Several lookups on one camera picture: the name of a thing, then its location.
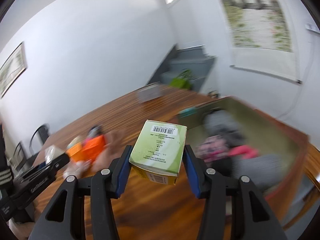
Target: chair backrest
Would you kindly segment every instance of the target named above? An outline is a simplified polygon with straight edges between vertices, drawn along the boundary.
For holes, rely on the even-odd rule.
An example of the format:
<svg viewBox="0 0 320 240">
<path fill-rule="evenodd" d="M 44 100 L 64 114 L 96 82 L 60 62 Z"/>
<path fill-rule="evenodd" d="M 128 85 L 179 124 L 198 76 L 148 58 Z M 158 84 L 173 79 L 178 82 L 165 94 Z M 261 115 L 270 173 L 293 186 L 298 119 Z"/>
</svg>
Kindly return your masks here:
<svg viewBox="0 0 320 240">
<path fill-rule="evenodd" d="M 49 138 L 49 126 L 47 124 L 43 124 L 33 133 L 29 144 L 29 150 L 32 155 L 34 154 L 32 141 L 36 134 L 39 135 L 42 145 L 44 145 L 45 141 Z"/>
<path fill-rule="evenodd" d="M 20 171 L 27 162 L 26 151 L 24 150 L 22 143 L 19 142 L 14 150 L 12 158 L 9 160 L 11 165 L 16 171 Z"/>
</svg>

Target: wooden tabletop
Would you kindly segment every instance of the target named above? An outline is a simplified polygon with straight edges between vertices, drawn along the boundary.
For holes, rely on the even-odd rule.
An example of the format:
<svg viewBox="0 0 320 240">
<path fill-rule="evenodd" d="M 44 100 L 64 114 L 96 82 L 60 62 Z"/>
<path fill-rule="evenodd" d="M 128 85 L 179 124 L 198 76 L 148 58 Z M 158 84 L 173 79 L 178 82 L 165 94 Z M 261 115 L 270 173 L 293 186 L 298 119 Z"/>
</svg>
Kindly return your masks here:
<svg viewBox="0 0 320 240">
<path fill-rule="evenodd" d="M 62 128 L 48 138 L 43 149 L 52 144 L 65 149 L 74 137 L 86 135 L 93 125 L 101 125 L 104 132 L 124 129 L 124 148 L 134 145 L 147 119 L 170 122 L 182 109 L 212 101 L 192 91 L 165 86 L 163 93 L 164 96 L 143 104 L 138 102 L 135 92 L 124 95 Z M 42 161 L 43 151 L 35 165 Z M 57 180 L 37 198 L 38 210 L 45 208 L 62 181 L 58 172 Z M 182 165 L 175 186 L 141 179 L 132 170 L 125 192 L 120 199 L 112 200 L 112 207 L 121 240 L 196 239 L 204 200 L 192 194 Z M 93 239 L 89 197 L 85 200 L 85 225 L 87 240 Z"/>
<path fill-rule="evenodd" d="M 312 144 L 308 147 L 308 155 L 303 168 L 305 174 L 320 191 L 320 152 Z"/>
</svg>

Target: barcode sticker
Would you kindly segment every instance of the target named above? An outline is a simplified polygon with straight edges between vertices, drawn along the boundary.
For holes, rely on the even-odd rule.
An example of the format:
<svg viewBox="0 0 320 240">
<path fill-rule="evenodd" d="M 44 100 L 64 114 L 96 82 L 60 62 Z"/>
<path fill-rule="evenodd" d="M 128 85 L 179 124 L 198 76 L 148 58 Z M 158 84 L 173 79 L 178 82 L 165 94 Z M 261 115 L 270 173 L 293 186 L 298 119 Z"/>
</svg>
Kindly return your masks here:
<svg viewBox="0 0 320 240">
<path fill-rule="evenodd" d="M 148 178 L 153 181 L 153 182 L 157 182 L 157 183 L 161 183 L 161 184 L 167 184 L 168 185 L 168 177 L 166 176 L 161 176 L 159 174 L 155 175 L 153 173 L 150 172 L 146 172 Z"/>
<path fill-rule="evenodd" d="M 169 135 L 177 135 L 178 129 L 172 128 L 172 127 L 153 125 L 151 127 L 151 132 L 158 132 L 158 133 L 169 134 Z"/>
</svg>

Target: orange container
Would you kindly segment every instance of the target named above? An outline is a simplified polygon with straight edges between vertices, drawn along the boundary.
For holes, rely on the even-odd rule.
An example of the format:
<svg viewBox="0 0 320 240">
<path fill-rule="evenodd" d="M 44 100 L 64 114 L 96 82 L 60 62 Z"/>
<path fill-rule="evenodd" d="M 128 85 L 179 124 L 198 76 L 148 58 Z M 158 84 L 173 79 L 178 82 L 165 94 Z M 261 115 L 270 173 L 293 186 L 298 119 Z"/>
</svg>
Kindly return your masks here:
<svg viewBox="0 0 320 240">
<path fill-rule="evenodd" d="M 88 157 L 83 152 L 81 142 L 68 149 L 67 154 L 74 162 L 86 161 L 88 159 Z"/>
<path fill-rule="evenodd" d="M 106 141 L 103 135 L 97 136 L 84 145 L 82 148 L 83 154 L 87 156 L 87 159 L 91 159 L 93 162 L 98 155 L 104 150 Z"/>
</svg>

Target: framed painting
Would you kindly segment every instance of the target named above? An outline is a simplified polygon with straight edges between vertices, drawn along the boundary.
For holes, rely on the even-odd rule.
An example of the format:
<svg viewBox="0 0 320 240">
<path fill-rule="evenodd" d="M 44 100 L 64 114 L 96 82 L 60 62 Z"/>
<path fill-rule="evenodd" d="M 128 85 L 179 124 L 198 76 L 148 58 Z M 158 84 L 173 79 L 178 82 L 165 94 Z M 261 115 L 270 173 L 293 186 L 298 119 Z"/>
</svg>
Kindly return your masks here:
<svg viewBox="0 0 320 240">
<path fill-rule="evenodd" d="M 27 63 L 24 53 L 23 42 L 11 53 L 8 59 L 0 68 L 0 96 L 1 98 L 11 87 L 14 81 L 27 68 Z"/>
<path fill-rule="evenodd" d="M 283 0 L 221 0 L 229 23 L 234 65 L 299 82 L 290 12 Z"/>
</svg>

